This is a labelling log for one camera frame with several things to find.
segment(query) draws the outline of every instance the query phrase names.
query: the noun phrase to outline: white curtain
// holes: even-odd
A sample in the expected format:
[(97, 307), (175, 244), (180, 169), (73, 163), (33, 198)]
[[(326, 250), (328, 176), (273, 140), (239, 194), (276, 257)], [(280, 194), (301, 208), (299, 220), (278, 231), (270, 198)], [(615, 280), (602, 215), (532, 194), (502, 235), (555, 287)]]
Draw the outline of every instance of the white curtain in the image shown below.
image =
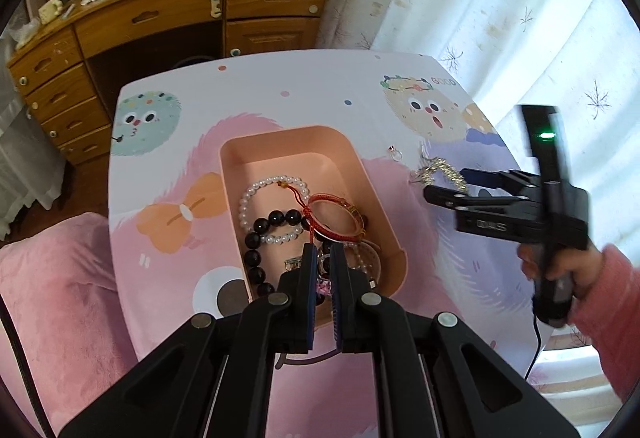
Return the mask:
[[(329, 0), (318, 46), (435, 57), (526, 170), (515, 106), (557, 106), (572, 183), (591, 194), (591, 237), (640, 264), (640, 33), (620, 0)], [(590, 346), (544, 352), (533, 373), (572, 422), (593, 423), (585, 436), (619, 407)]]
[(0, 239), (23, 206), (50, 209), (60, 196), (65, 160), (36, 120), (28, 118), (6, 62), (15, 42), (0, 35)]

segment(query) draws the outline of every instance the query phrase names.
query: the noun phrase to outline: pink tray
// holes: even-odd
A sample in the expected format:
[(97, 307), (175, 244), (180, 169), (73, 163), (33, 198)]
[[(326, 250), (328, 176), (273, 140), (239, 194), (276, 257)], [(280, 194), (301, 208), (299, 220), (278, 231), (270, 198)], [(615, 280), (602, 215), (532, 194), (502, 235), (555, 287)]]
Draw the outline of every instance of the pink tray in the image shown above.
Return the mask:
[[(220, 169), (238, 240), (238, 262), (242, 263), (242, 255), (246, 252), (245, 233), (238, 222), (242, 194), (256, 181), (269, 176), (288, 175), (305, 181), (310, 194), (329, 193), (355, 205), (368, 219), (367, 239), (382, 250), (380, 283), (376, 291), (391, 296), (402, 286), (406, 277), (406, 255), (360, 158), (341, 132), (324, 126), (311, 126), (233, 138), (220, 148)], [(283, 212), (300, 209), (291, 191), (277, 185), (261, 188), (252, 196), (248, 207), (250, 223), (256, 218), (267, 217), (275, 209)], [(275, 230), (274, 235), (288, 232), (287, 227)], [(308, 232), (304, 232), (296, 240), (284, 244), (262, 244), (258, 251), (267, 281), (277, 287), (280, 274), (286, 270), (285, 259), (300, 256), (304, 243), (308, 241)], [(257, 296), (255, 288), (249, 286), (248, 281), (246, 284), (249, 299), (253, 300)], [(331, 319), (331, 303), (324, 302), (316, 311), (316, 327), (331, 322)]]

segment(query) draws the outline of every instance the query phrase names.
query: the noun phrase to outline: orange bow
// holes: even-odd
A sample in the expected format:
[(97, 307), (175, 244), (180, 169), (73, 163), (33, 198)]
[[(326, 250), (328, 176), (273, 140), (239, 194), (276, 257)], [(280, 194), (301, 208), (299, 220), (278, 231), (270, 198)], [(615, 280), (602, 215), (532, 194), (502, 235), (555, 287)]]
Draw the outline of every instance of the orange bow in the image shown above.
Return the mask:
[(136, 227), (160, 252), (173, 254), (188, 240), (194, 218), (213, 218), (224, 211), (222, 178), (207, 173), (196, 180), (181, 204), (158, 203), (142, 209)]

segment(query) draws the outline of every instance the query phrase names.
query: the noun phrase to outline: wooden desk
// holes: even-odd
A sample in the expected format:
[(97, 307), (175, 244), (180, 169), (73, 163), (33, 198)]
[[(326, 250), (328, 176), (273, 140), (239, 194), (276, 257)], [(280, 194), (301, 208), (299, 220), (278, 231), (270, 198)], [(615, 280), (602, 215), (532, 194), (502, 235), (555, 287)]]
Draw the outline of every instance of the wooden desk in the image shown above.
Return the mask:
[(120, 88), (177, 60), (313, 48), (326, 0), (101, 0), (47, 24), (7, 66), (73, 164), (107, 153)]

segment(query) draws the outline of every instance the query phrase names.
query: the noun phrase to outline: screw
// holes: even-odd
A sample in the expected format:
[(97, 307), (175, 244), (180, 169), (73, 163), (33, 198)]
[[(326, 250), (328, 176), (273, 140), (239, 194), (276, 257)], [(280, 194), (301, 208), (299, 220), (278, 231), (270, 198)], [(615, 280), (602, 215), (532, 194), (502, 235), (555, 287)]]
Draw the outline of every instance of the screw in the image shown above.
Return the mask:
[(269, 295), (269, 304), (274, 306), (282, 306), (289, 300), (289, 296), (284, 292), (274, 292)]
[(360, 300), (367, 306), (378, 306), (382, 302), (382, 297), (375, 292), (367, 292), (362, 294)]
[(208, 313), (196, 313), (191, 318), (191, 326), (194, 328), (206, 328), (211, 324), (211, 315)]
[(453, 328), (456, 324), (458, 324), (458, 318), (450, 312), (442, 312), (438, 315), (438, 322), (442, 326), (446, 326), (447, 328)]

